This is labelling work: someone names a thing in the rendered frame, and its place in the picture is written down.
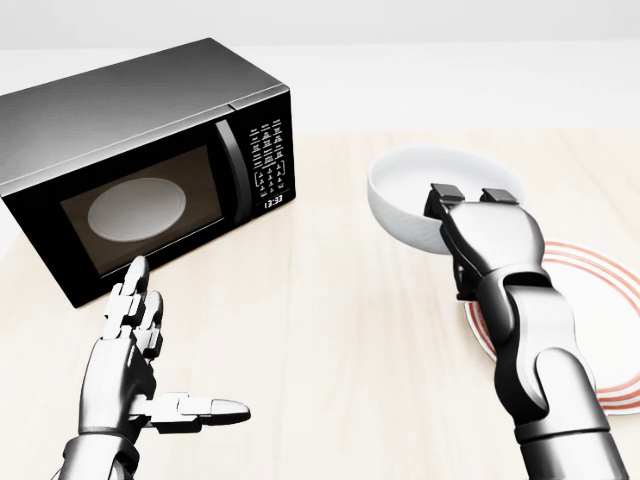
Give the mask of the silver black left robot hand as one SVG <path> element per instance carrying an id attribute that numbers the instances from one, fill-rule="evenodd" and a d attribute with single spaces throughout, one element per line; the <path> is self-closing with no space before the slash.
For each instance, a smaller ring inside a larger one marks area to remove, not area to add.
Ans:
<path id="1" fill-rule="evenodd" d="M 149 265 L 138 256 L 124 281 L 113 286 L 106 324 L 84 376 L 79 432 L 121 435 L 136 441 L 141 430 L 196 433 L 204 425 L 231 425 L 251 418 L 240 403 L 187 393 L 156 395 L 151 362 L 161 352 L 163 298 L 148 292 Z"/>

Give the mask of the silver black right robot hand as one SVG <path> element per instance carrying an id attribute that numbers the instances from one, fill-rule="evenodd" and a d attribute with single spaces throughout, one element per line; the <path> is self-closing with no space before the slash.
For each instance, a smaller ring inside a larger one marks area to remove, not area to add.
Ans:
<path id="1" fill-rule="evenodd" d="M 456 186 L 433 183 L 424 215 L 441 221 L 459 300 L 475 300 L 481 281 L 496 271 L 514 275 L 517 285 L 551 284 L 541 266 L 540 227 L 508 191 L 484 188 L 479 201 L 469 202 Z"/>

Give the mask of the white bowl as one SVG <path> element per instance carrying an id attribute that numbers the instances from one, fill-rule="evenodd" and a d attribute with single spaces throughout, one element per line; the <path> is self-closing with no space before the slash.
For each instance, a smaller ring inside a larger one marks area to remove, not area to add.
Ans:
<path id="1" fill-rule="evenodd" d="M 521 205 L 527 203 L 521 180 L 495 160 L 463 150 L 423 145 L 386 152 L 372 164 L 368 174 L 370 209 L 391 236 L 428 253 L 449 253 L 440 235 L 441 222 L 424 215 L 433 183 L 456 186 L 468 201 L 478 200 L 484 188 L 501 188 Z"/>

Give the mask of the white plate with red rings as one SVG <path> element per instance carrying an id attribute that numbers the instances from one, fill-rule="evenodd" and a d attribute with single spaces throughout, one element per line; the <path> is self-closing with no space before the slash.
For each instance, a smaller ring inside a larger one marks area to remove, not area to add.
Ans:
<path id="1" fill-rule="evenodd" d="M 569 302 L 577 345 L 609 415 L 640 414 L 640 275 L 613 258 L 548 240 L 543 268 Z"/>

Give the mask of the white microwave turntable plate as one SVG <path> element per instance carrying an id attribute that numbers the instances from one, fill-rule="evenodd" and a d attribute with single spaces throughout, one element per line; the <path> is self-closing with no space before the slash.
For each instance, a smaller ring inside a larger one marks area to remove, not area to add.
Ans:
<path id="1" fill-rule="evenodd" d="M 91 205 L 88 223 L 94 233 L 114 242 L 150 239 L 173 226 L 186 207 L 184 191 L 154 177 L 128 180 L 102 193 Z"/>

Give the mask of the black microwave oven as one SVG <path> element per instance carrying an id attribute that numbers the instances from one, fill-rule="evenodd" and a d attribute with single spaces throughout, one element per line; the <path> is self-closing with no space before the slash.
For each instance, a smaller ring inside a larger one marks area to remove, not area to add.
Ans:
<path id="1" fill-rule="evenodd" d="M 72 305 L 109 292 L 136 256 L 159 267 L 247 223 L 234 222 L 221 120 L 249 174 L 249 221 L 293 200 L 290 90 L 213 39 L 0 96 L 0 198 Z M 94 233 L 92 203 L 144 177 L 184 191 L 180 219 L 135 242 Z"/>

